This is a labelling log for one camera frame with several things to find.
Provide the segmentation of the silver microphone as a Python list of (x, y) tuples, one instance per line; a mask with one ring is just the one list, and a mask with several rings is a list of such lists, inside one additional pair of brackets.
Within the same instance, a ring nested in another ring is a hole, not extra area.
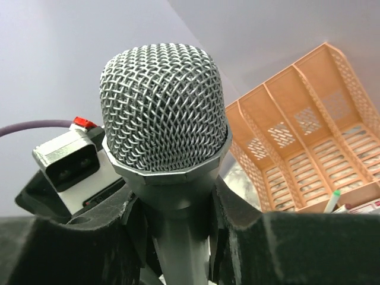
[(180, 43), (117, 54), (100, 76), (103, 148), (142, 203), (167, 284), (207, 284), (210, 200), (232, 143), (220, 73)]

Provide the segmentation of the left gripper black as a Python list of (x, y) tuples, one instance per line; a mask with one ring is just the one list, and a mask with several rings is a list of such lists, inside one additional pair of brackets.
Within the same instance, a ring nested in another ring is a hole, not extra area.
[(97, 192), (86, 198), (71, 214), (42, 172), (38, 171), (16, 196), (15, 202), (44, 226), (99, 226), (113, 219), (119, 220), (123, 226), (134, 223), (134, 195), (123, 179), (114, 179), (102, 190), (99, 183), (81, 186), (74, 191), (75, 201), (79, 200), (81, 190)]

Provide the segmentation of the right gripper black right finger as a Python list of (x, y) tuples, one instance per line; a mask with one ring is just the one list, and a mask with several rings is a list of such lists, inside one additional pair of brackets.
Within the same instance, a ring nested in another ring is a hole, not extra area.
[(216, 180), (210, 278), (217, 284), (378, 284), (376, 214), (262, 213)]

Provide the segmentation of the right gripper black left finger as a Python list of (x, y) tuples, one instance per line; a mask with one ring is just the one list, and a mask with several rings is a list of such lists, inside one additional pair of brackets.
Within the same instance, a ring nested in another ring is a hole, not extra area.
[(1, 284), (138, 284), (145, 263), (141, 204), (132, 199), (59, 224), (1, 218)]

